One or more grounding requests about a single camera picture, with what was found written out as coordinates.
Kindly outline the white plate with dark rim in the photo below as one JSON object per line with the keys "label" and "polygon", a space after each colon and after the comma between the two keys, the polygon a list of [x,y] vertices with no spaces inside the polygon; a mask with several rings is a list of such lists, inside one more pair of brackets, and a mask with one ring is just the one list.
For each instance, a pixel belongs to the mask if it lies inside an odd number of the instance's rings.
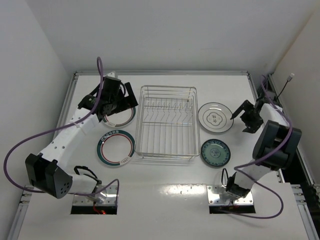
{"label": "white plate with dark rim", "polygon": [[207,131],[214,134],[227,132],[234,124],[232,112],[224,104],[208,102],[198,110],[198,121]]}

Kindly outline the blue patterned green plate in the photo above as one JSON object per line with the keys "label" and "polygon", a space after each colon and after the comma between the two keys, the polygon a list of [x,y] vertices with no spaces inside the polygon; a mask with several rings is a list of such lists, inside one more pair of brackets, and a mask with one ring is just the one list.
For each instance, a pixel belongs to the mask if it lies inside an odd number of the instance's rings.
{"label": "blue patterned green plate", "polygon": [[209,139],[202,144],[200,156],[209,166],[221,168],[230,161],[231,150],[223,141]]}

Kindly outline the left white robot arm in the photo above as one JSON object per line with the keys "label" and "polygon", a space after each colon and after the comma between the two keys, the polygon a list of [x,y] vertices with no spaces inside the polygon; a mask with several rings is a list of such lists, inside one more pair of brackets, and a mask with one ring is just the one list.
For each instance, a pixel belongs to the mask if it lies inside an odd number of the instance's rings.
{"label": "left white robot arm", "polygon": [[105,76],[78,104],[68,125],[37,155],[26,160],[28,179],[32,186],[57,199],[67,194],[94,197],[101,189],[99,179],[87,175],[71,174],[65,168],[82,139],[105,116],[111,116],[138,106],[129,82]]}

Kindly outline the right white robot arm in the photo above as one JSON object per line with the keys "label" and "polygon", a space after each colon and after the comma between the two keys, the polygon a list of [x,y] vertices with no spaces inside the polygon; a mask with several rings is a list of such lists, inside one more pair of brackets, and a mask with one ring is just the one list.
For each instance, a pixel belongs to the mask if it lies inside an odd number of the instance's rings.
{"label": "right white robot arm", "polygon": [[254,134],[264,128],[253,148],[252,160],[237,166],[227,180],[225,192],[234,199],[244,198],[254,184],[272,171],[287,169],[296,153],[302,131],[294,128],[283,109],[266,98],[255,104],[245,100],[231,115],[233,120],[240,113],[245,124],[244,133]]}

